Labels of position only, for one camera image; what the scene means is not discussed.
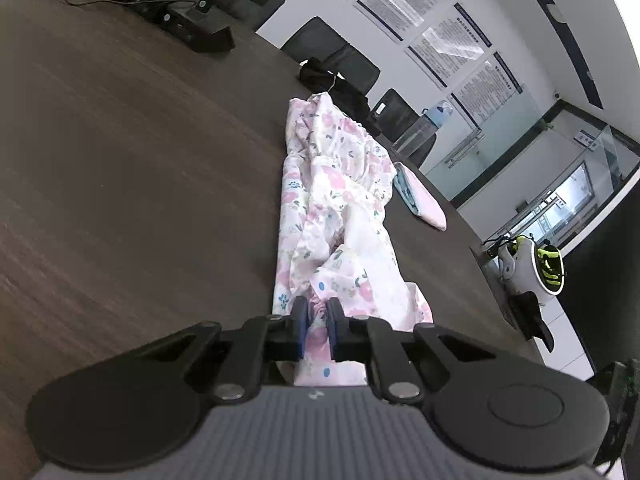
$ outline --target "wooden table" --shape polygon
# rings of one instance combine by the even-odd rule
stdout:
[[[270,310],[287,102],[297,65],[241,27],[204,55],[104,4],[0,0],[0,478],[38,466],[24,409],[43,384],[203,319]],[[437,323],[536,358],[502,318],[442,204],[396,194],[385,225]]]

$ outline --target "metal screw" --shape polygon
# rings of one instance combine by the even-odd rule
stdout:
[[[215,387],[213,393],[222,400],[237,400],[244,396],[244,388],[239,384],[220,384]]]
[[[389,393],[396,399],[413,399],[420,395],[420,388],[413,383],[393,383]]]

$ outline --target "pink folded cloth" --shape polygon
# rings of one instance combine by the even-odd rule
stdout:
[[[427,224],[444,231],[447,228],[447,218],[438,201],[402,162],[396,162],[394,166],[398,172],[394,178],[394,186],[407,207]]]

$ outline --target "gray gripper base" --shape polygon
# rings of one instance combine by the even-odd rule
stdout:
[[[415,408],[366,386],[265,386],[250,402],[213,409],[183,447],[117,473],[46,463],[34,480],[591,480],[582,465],[545,474],[500,472],[450,450]]]

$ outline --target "floor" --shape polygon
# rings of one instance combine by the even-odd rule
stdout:
[[[546,325],[554,335],[556,346],[552,352],[549,352],[544,343],[535,338],[540,354],[545,364],[560,370],[565,374],[569,374],[573,377],[580,379],[581,381],[589,379],[594,370],[591,367],[591,363],[585,354],[584,348],[574,327],[569,321],[569,318],[564,313],[562,305],[556,299],[547,303],[542,309],[542,319],[546,322]],[[604,472],[607,468],[606,465],[598,468],[600,472]],[[611,480],[624,480],[624,473],[622,470],[622,464],[618,460],[607,475],[607,478]]]

